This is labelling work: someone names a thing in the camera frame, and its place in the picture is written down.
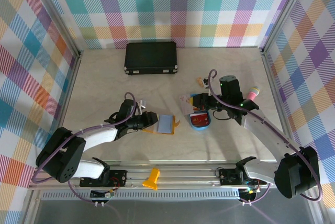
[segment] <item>pink marker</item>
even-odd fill
[[[247,99],[250,99],[251,101],[253,101],[259,93],[260,93],[260,89],[257,86],[254,86],[254,87],[250,88]]]

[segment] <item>black case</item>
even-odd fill
[[[134,42],[127,44],[126,74],[173,74],[177,71],[175,42]]]

